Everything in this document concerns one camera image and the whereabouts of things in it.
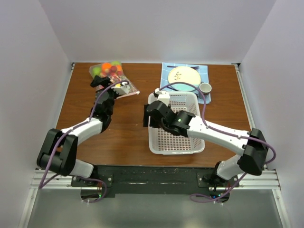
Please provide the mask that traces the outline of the white plastic basket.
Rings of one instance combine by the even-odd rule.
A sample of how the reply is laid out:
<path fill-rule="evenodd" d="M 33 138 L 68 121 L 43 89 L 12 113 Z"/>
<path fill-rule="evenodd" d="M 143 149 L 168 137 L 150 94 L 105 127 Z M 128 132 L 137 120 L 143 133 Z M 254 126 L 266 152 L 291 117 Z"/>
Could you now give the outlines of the white plastic basket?
<path fill-rule="evenodd" d="M 151 93 L 144 105 L 143 126 L 148 127 L 149 148 L 155 154 L 183 155 L 205 149 L 203 139 L 189 138 L 190 120 L 200 117 L 193 92 L 169 91 L 168 98 Z"/>

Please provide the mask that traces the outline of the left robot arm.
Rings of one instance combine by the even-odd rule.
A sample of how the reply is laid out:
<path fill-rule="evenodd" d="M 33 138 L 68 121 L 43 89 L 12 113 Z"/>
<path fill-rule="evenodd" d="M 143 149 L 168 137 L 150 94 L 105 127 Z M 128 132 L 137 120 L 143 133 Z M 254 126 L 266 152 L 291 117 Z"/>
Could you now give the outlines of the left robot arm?
<path fill-rule="evenodd" d="M 76 158 L 78 145 L 107 129 L 118 97 L 108 77 L 95 76 L 90 86 L 98 85 L 103 88 L 96 92 L 90 116 L 66 129 L 50 129 L 37 158 L 37 166 L 62 176 L 80 176 L 87 186 L 97 184 L 98 174 L 94 165 Z"/>

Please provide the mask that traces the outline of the clear zip top bag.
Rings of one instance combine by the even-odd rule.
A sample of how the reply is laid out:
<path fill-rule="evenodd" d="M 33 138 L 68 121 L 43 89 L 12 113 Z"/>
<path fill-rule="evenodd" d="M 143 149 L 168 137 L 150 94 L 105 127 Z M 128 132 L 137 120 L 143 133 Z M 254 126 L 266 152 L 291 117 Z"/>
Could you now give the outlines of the clear zip top bag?
<path fill-rule="evenodd" d="M 131 88 L 130 93 L 127 95 L 122 95 L 122 97 L 131 96 L 131 95 L 139 95 L 140 91 L 135 87 L 135 85 L 124 74 L 121 62 L 112 61 L 110 63 L 112 64 L 110 72 L 109 73 L 101 72 L 100 77 L 106 77 L 106 76 L 109 77 L 112 84 L 116 83 L 118 81 L 128 80 L 130 82 L 129 86 Z M 97 65 L 93 65 L 89 68 L 89 73 L 90 73 L 91 77 L 92 77 L 92 69 L 94 67 L 101 68 L 101 65 L 102 64 L 97 64 Z"/>

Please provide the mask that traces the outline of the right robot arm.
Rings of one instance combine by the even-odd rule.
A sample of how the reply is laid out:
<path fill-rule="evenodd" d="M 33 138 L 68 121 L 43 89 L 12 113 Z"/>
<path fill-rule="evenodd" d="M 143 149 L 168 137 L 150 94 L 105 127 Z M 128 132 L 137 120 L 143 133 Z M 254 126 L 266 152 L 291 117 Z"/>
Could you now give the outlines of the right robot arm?
<path fill-rule="evenodd" d="M 233 176 L 248 173 L 260 176 L 264 169 L 269 145 L 256 128 L 240 131 L 214 124 L 187 111 L 173 112 L 169 105 L 154 101 L 144 105 L 143 126 L 162 128 L 174 136 L 209 141 L 235 153 L 235 156 L 216 164 L 211 180 L 221 187 Z"/>

